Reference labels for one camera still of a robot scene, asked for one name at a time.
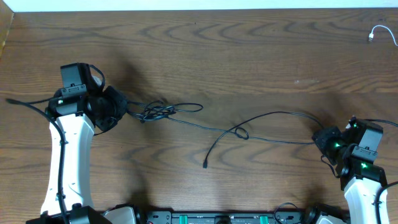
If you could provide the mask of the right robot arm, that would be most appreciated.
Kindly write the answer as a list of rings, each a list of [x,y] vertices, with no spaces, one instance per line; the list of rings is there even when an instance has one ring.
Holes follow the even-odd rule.
[[[383,119],[358,119],[353,116],[340,131],[332,126],[316,131],[312,140],[327,158],[332,174],[340,180],[349,208],[351,223],[389,223],[385,170],[374,164],[383,136],[379,123],[397,126]]]

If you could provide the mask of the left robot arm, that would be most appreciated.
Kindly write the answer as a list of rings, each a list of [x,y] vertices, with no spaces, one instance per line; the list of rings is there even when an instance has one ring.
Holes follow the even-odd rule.
[[[50,177],[40,216],[31,223],[109,223],[91,198],[91,143],[95,128],[105,133],[118,124],[127,99],[92,69],[87,63],[61,66],[63,86],[42,112],[52,137]]]

